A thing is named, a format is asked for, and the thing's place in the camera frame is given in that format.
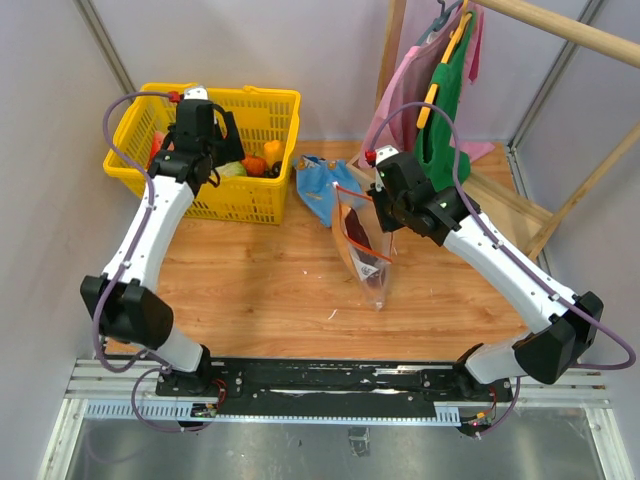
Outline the purple sweet potato toy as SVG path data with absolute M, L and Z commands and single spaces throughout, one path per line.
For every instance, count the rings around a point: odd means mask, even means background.
M 347 243 L 365 253 L 371 253 L 371 243 L 357 212 L 353 208 L 340 213 L 340 225 Z

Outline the clear zip top bag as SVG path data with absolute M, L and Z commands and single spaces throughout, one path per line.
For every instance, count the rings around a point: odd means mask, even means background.
M 331 232 L 344 265 L 360 285 L 365 301 L 375 311 L 386 303 L 392 265 L 393 234 L 379 224 L 372 199 L 332 185 L 335 204 Z

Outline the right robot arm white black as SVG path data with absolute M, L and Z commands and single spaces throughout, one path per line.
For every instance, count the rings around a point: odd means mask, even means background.
M 409 152 L 385 146 L 365 154 L 376 169 L 368 194 L 381 228 L 430 238 L 480 273 L 525 321 L 525 334 L 479 344 L 457 361 L 455 392 L 474 400 L 489 384 L 529 376 L 551 385 L 593 344 L 604 310 L 593 292 L 576 294 L 520 252 L 456 187 L 436 191 Z

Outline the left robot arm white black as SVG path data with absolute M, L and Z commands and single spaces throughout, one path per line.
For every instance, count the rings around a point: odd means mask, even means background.
M 145 182 L 139 208 L 113 258 L 100 275 L 83 279 L 80 293 L 106 370 L 128 368 L 106 360 L 102 338 L 137 346 L 137 359 L 158 362 L 159 378 L 170 392 L 200 396 L 215 384 L 210 352 L 175 325 L 156 287 L 180 220 L 204 185 L 219 187 L 219 168 L 243 159 L 244 150 L 232 113 L 211 101 L 204 87 L 164 97 L 175 104 L 176 118 L 150 166 L 124 159 Z

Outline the green cabbage toy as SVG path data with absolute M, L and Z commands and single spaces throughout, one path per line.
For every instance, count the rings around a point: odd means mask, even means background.
M 247 170 L 241 161 L 226 163 L 216 168 L 216 172 L 225 178 L 246 177 Z

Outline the small orange pumpkin toy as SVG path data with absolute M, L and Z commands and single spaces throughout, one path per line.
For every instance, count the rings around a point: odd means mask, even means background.
M 268 170 L 266 160 L 255 155 L 246 155 L 241 164 L 246 170 L 246 174 L 251 177 L 262 177 Z

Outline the watermelon slice toy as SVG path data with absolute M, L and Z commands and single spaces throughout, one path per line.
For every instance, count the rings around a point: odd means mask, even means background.
M 152 137 L 146 169 L 149 169 L 156 154 L 162 149 L 166 134 L 162 131 L 155 131 Z

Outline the orange bell pepper toy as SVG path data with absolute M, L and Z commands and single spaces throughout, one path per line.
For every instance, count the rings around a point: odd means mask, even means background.
M 280 140 L 271 140 L 263 144 L 263 158 L 268 168 L 272 169 L 274 164 L 281 162 L 284 156 L 284 144 Z

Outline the yellow plastic basket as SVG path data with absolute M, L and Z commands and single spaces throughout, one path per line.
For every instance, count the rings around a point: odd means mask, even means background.
M 187 184 L 190 217 L 279 225 L 300 103 L 295 90 L 148 83 L 105 135 L 103 169 L 137 196 L 148 177 Z

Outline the green shirt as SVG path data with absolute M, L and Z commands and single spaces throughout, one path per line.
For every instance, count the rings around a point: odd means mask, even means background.
M 454 53 L 451 63 L 443 67 L 440 77 L 440 89 L 434 104 L 442 109 L 454 121 L 463 85 L 463 73 L 467 50 L 475 28 L 475 14 L 464 40 Z M 421 162 L 427 178 L 439 192 L 454 186 L 453 164 L 455 148 L 450 146 L 452 129 L 440 114 L 428 112 L 426 123 L 419 130 L 414 155 Z

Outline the blue patterned cloth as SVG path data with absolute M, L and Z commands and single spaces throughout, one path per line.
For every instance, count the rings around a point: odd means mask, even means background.
M 301 155 L 296 165 L 296 189 L 305 205 L 330 228 L 336 203 L 334 184 L 362 194 L 360 184 L 347 168 L 344 160 Z

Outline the pink shirt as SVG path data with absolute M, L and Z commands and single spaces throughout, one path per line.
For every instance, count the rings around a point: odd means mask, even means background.
M 366 151 L 371 145 L 375 145 L 377 148 L 391 145 L 399 151 L 414 154 L 419 130 L 425 125 L 418 124 L 421 109 L 418 107 L 408 108 L 394 116 L 388 124 L 384 124 L 383 121 L 402 105 L 424 100 L 434 70 L 440 63 L 449 42 L 450 34 L 458 26 L 461 15 L 468 11 L 475 14 L 476 23 L 467 50 L 462 90 L 475 83 L 481 64 L 484 11 L 482 7 L 470 4 L 465 8 L 460 7 L 452 13 L 447 24 L 439 32 L 432 34 L 425 44 L 409 49 L 400 66 L 396 69 L 389 89 L 386 90 L 374 113 L 360 148 L 357 161 L 360 168 L 369 166 L 366 160 Z

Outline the yellow hanger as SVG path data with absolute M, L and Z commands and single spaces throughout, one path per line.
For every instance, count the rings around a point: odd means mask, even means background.
M 464 12 L 461 15 L 458 26 L 450 34 L 449 42 L 442 55 L 441 61 L 437 65 L 436 69 L 434 70 L 432 81 L 429 84 L 426 96 L 423 100 L 424 103 L 434 104 L 436 95 L 440 89 L 440 77 L 442 76 L 443 67 L 448 66 L 451 63 L 454 53 L 458 49 L 458 46 L 464 40 L 465 35 L 469 30 L 469 25 L 473 17 L 474 17 L 473 13 Z

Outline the grey hanger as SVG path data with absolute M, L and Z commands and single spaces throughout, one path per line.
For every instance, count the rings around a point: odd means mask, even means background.
M 422 46 L 428 41 L 432 34 L 439 32 L 447 24 L 451 14 L 457 11 L 461 7 L 462 3 L 462 0 L 437 0 L 440 10 L 429 27 L 417 39 L 415 45 Z

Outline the wooden clothes rack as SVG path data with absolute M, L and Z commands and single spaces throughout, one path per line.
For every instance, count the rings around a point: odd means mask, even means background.
M 385 30 L 383 58 L 378 76 L 376 101 L 380 102 L 389 84 L 395 76 L 395 60 L 397 59 L 401 31 L 404 24 L 406 3 L 391 1 Z M 555 82 L 562 76 L 578 48 L 586 45 L 582 35 L 573 33 L 565 40 L 554 64 L 527 110 L 523 121 L 516 129 L 514 139 L 509 144 L 492 143 L 482 151 L 476 164 L 482 166 L 487 158 L 499 158 L 504 164 L 513 160 L 517 153 L 516 145 L 524 139 L 534 118 L 539 114 L 543 104 L 548 100 Z M 626 155 L 639 141 L 639 126 L 634 125 L 613 150 L 585 177 L 584 181 L 568 197 L 556 212 L 550 212 L 526 198 L 524 193 L 516 192 L 514 187 L 506 187 L 492 177 L 472 172 L 466 185 L 470 192 L 477 194 L 485 202 L 491 215 L 498 220 L 507 238 L 524 252 L 528 258 L 537 260 L 549 239 L 561 222 L 591 192 L 598 182 Z

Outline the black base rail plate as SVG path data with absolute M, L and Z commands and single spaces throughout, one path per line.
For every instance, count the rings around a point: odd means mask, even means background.
M 509 402 L 507 379 L 489 385 L 464 379 L 452 363 L 260 359 L 212 360 L 196 373 L 162 374 L 159 396 L 213 398 L 242 419 L 418 420 L 436 416 L 439 402 Z

